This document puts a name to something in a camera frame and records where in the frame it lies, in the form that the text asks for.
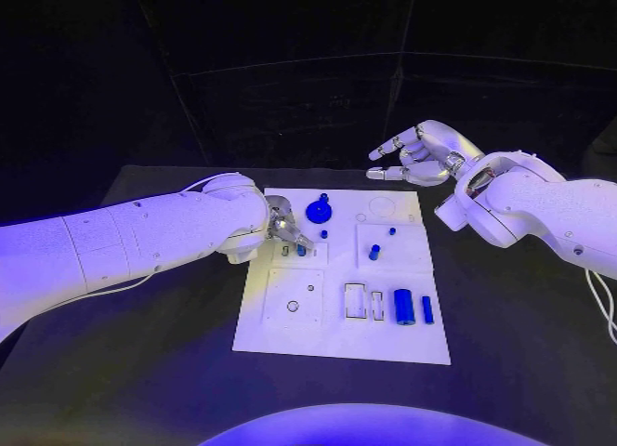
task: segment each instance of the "cable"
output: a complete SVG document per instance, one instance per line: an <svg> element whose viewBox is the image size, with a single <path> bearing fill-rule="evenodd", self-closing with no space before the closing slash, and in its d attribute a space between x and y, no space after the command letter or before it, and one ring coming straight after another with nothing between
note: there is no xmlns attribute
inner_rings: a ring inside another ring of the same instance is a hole
<svg viewBox="0 0 617 446"><path fill-rule="evenodd" d="M606 312L606 309L603 308L603 303L600 302L600 297L596 293L596 290L593 288L593 284L591 284L591 279L588 277L588 273L591 272L593 277L596 278L596 280L599 281L600 285L603 286L603 289L606 290L606 295L607 295L607 305L609 305L609 310ZM600 278L599 274L593 271L588 271L588 269L586 269L586 281L587 281L587 285L588 285L588 290L591 291L593 294L593 298L596 299L596 303L599 304L599 309L600 312L603 314L603 317L607 319L607 334L609 334L609 338L612 339L612 342L617 344L617 324L613 323L613 297L612 297L612 292L609 291L607 285L603 282L603 279Z"/></svg>
<svg viewBox="0 0 617 446"><path fill-rule="evenodd" d="M124 286L122 288L114 288L114 290L99 291L98 293L89 293L88 295L78 295L76 297L70 297L68 300L63 300L57 304L52 305L44 311L42 311L42 313L44 313L46 311L50 311L52 309L60 307L65 304L69 304L70 302L75 302L76 300L85 299L86 297L92 297L93 295L109 295L111 293L117 293L118 291L128 290L130 288L134 288L135 286L144 284L147 282L147 279L154 274L156 274L156 272L153 272L148 276L144 276L143 279L140 279L140 281L137 281L134 284L131 284L128 286Z"/></svg>
<svg viewBox="0 0 617 446"><path fill-rule="evenodd" d="M219 177L226 177L228 175L239 175L239 174L238 174L238 172L229 172L226 174L212 175L210 177L200 179L196 183L192 183L183 190L180 190L179 193L186 192L190 188L194 188L199 184L203 184L205 182L210 181L212 179L219 178Z"/></svg>

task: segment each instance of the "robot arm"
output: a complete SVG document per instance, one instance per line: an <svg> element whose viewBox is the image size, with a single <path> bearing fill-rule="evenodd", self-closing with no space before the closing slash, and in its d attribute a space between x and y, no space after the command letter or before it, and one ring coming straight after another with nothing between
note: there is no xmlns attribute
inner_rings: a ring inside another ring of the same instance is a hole
<svg viewBox="0 0 617 446"><path fill-rule="evenodd" d="M231 263L251 260L270 237L311 248L285 198L264 198L239 175L216 178L202 192L183 190L0 228L0 341L66 301L213 251Z"/></svg>
<svg viewBox="0 0 617 446"><path fill-rule="evenodd" d="M436 209L451 230L469 225L492 245L506 248L526 234L574 265L617 279L617 184L565 181L534 155L485 156L447 125L424 121L368 154L375 160L399 149L401 167L373 167L372 179L405 179L433 186L454 177L453 194Z"/></svg>

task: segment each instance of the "white board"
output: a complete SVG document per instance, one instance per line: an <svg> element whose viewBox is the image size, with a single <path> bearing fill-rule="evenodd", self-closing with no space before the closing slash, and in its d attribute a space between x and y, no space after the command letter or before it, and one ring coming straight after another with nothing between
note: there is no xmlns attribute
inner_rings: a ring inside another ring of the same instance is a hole
<svg viewBox="0 0 617 446"><path fill-rule="evenodd" d="M316 225L304 210L320 193L332 217ZM297 226L316 245L304 256L290 243L265 241L258 248L232 350L448 365L417 193L265 189L264 194L290 200ZM375 261L372 244L381 247ZM392 292L401 288L411 292L412 325L395 323ZM423 320L423 295L431 299L433 324Z"/></svg>

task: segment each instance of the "table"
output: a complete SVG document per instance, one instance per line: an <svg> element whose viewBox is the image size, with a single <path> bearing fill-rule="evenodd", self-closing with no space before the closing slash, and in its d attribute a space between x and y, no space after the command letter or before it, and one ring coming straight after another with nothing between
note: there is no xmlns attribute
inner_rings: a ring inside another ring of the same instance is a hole
<svg viewBox="0 0 617 446"><path fill-rule="evenodd" d="M125 166L102 205L218 171ZM362 171L239 172L261 189L411 190ZM451 187L418 190L451 366L232 352L246 265L213 254L33 318L0 371L0 442L189 445L268 413L371 402L617 444L617 347L583 271L532 237L502 250L447 230L433 209Z"/></svg>

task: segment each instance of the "dark table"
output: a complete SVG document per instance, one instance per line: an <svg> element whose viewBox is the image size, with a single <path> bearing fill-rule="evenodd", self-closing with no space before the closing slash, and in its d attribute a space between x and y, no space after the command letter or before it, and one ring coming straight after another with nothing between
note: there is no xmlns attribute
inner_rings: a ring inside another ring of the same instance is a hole
<svg viewBox="0 0 617 446"><path fill-rule="evenodd" d="M102 205L216 170L125 166ZM259 188L411 190L362 171L239 172ZM0 371L0 444L189 445L336 402L453 413L550 444L617 444L617 347L583 271L532 237L502 250L447 230L433 209L451 187L420 190L451 366L232 352L246 265L213 254L33 318Z"/></svg>

